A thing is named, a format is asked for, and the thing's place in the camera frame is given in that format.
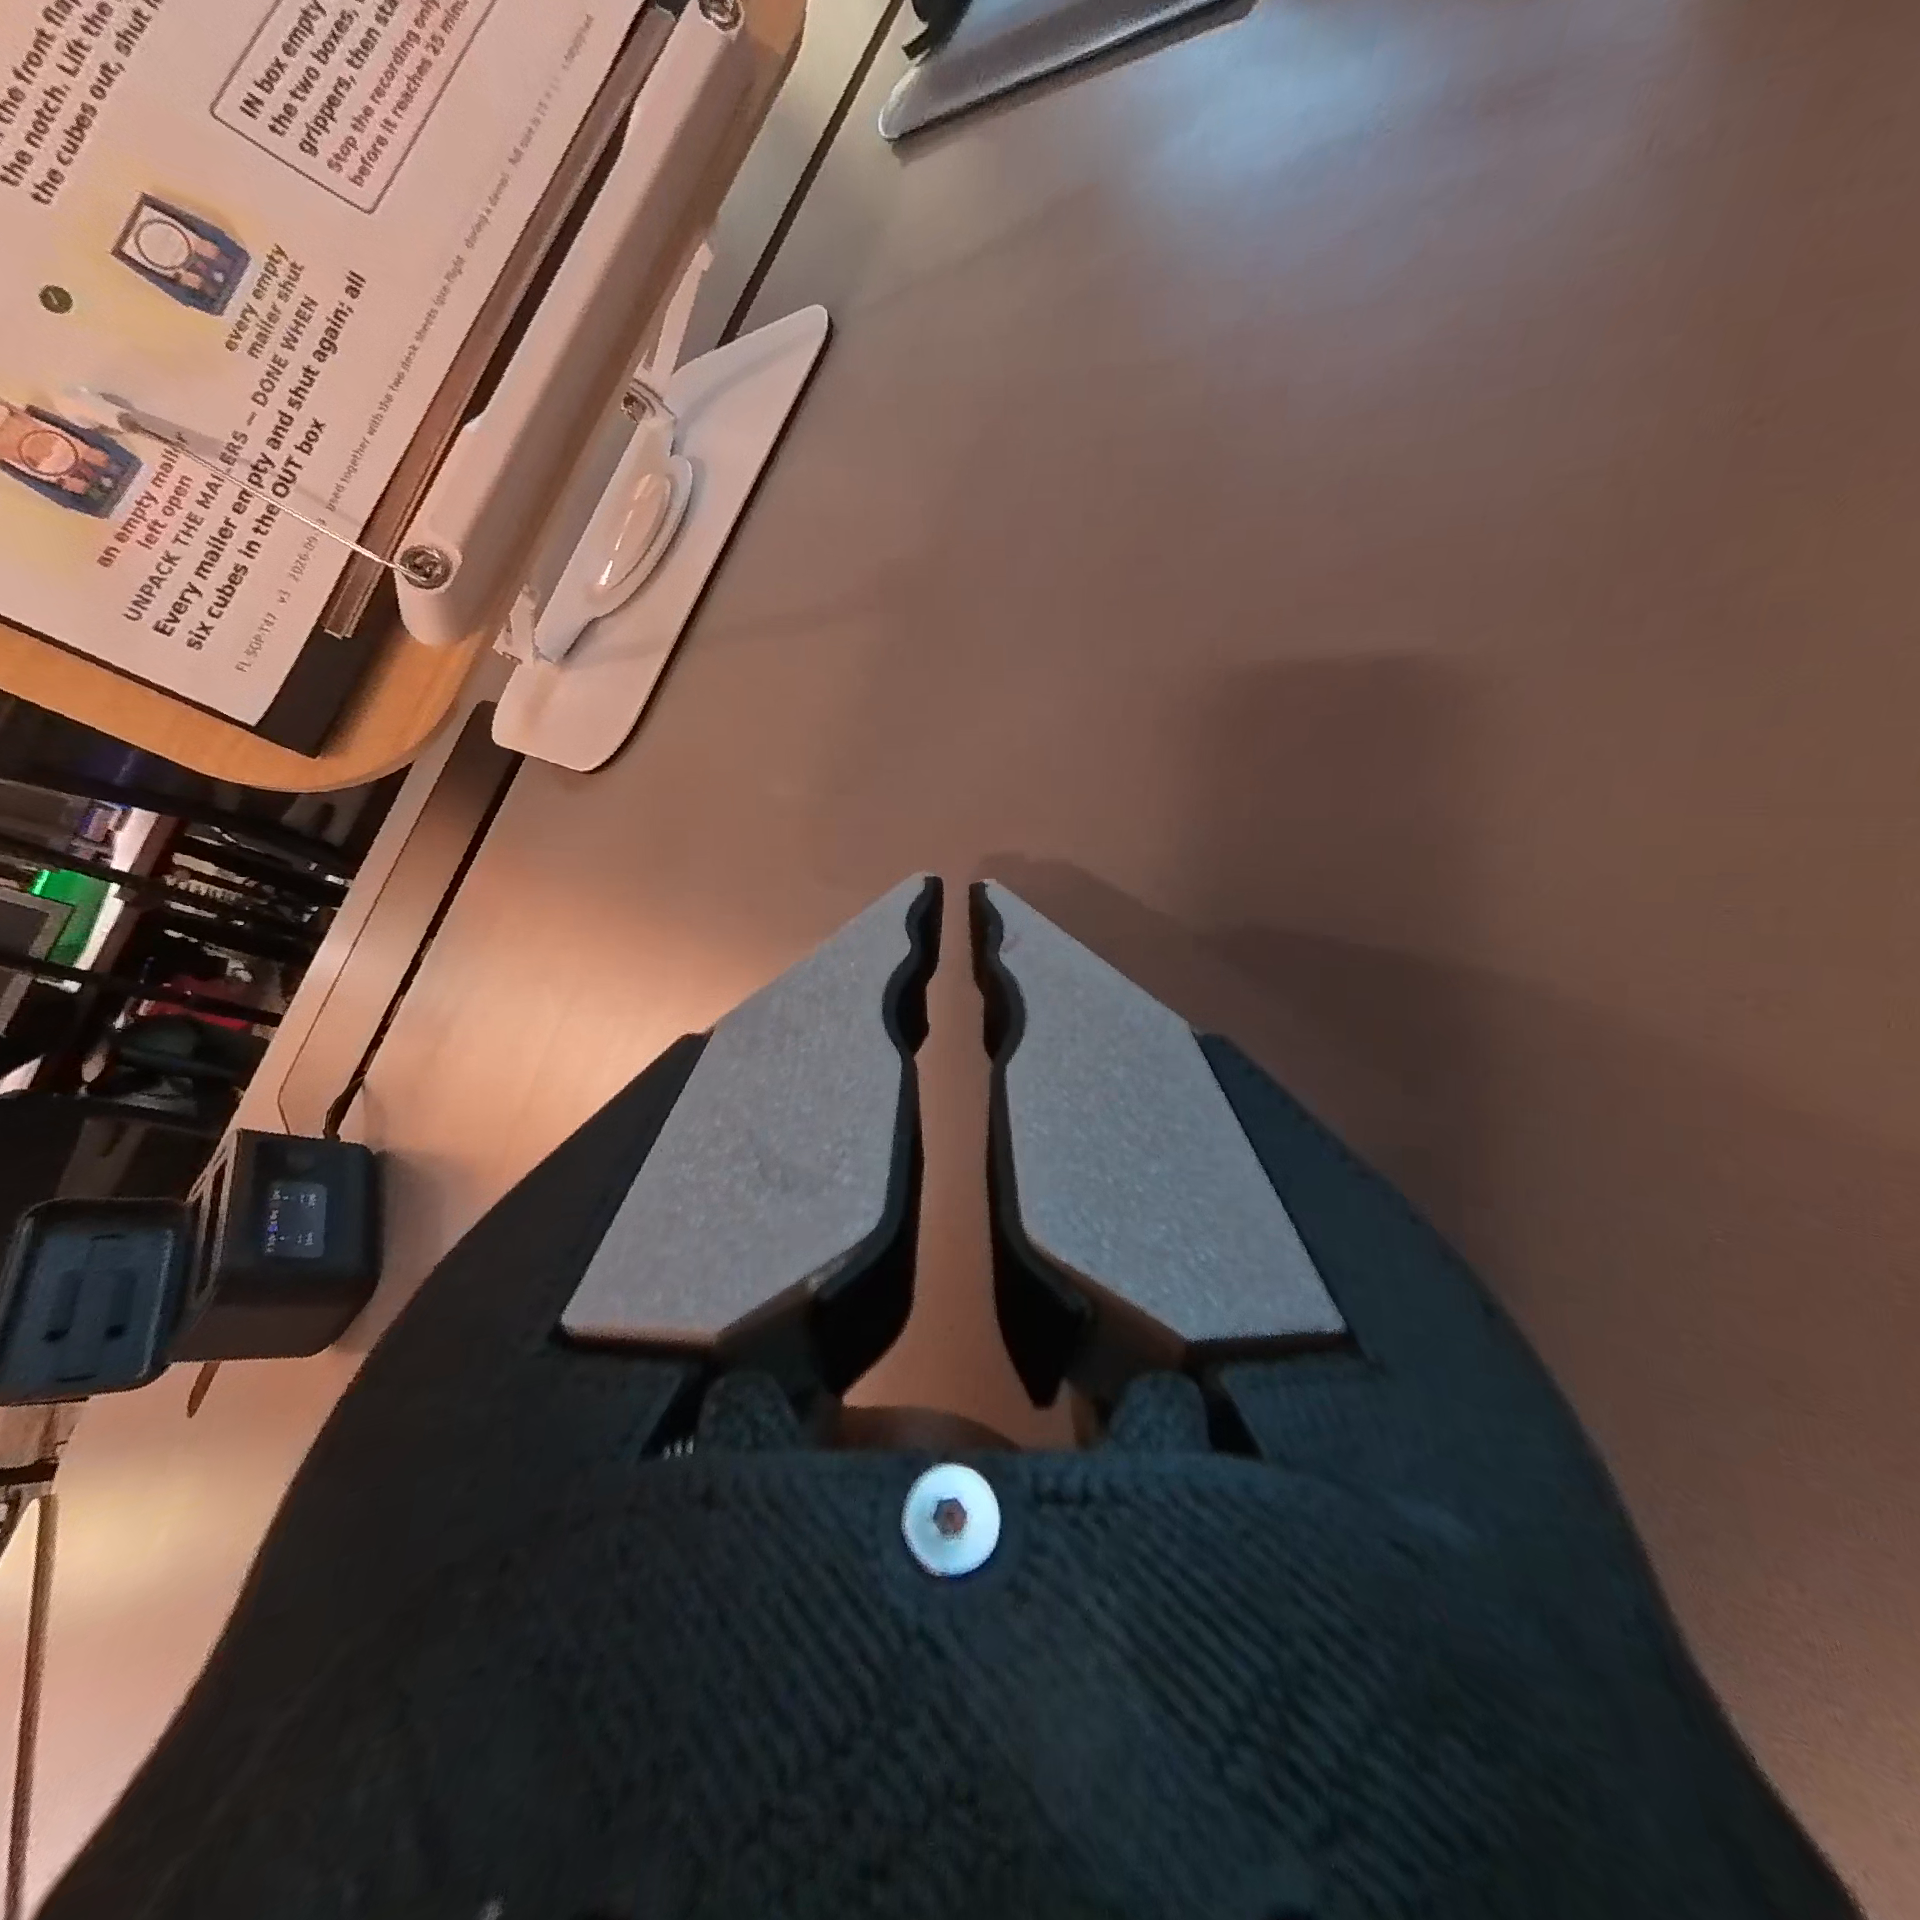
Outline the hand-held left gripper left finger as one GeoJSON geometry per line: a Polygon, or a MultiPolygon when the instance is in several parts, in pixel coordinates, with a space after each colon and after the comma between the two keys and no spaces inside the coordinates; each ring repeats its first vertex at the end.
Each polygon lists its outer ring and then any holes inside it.
{"type": "Polygon", "coordinates": [[[912,873],[698,1038],[560,1316],[591,1351],[843,1393],[915,1302],[917,1054],[945,882],[912,873]]]}

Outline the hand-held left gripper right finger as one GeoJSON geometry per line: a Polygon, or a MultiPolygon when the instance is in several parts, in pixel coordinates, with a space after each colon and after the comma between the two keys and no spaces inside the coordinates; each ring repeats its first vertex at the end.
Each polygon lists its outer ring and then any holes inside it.
{"type": "Polygon", "coordinates": [[[1338,1353],[1351,1328],[1199,1028],[996,879],[970,889],[993,1288],[1034,1406],[1338,1353]]]}

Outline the instruction sheet on stand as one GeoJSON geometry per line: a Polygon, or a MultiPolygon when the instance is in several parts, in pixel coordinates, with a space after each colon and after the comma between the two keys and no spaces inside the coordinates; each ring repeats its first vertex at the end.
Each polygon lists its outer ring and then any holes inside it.
{"type": "Polygon", "coordinates": [[[560,538],[565,486],[613,417],[640,349],[666,336],[693,263],[801,49],[804,1],[684,5],[650,26],[610,172],[474,421],[399,534],[443,582],[400,581],[372,648],[314,754],[2,626],[2,689],[196,775],[287,792],[369,783],[448,720],[511,601],[560,538]]]}

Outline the white display stand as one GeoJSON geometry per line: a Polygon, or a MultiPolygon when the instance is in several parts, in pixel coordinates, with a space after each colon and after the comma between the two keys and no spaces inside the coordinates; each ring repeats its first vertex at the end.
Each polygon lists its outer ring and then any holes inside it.
{"type": "Polygon", "coordinates": [[[648,7],[501,284],[393,572],[409,640],[504,658],[505,754],[591,775],[628,743],[827,346],[818,303],[689,342],[777,85],[746,7],[648,7]]]}

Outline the printed instruction sheet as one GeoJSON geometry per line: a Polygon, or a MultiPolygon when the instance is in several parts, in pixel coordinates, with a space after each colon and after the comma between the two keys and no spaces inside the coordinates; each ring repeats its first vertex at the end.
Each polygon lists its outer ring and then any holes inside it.
{"type": "Polygon", "coordinates": [[[298,751],[644,5],[2,7],[4,622],[298,751]]]}

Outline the dark grey tray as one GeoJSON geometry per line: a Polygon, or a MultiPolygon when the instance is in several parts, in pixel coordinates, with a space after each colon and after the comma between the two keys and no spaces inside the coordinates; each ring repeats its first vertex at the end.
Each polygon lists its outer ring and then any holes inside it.
{"type": "Polygon", "coordinates": [[[952,122],[1175,29],[1245,12],[1242,1],[912,1],[900,81],[880,106],[889,144],[952,122]]]}

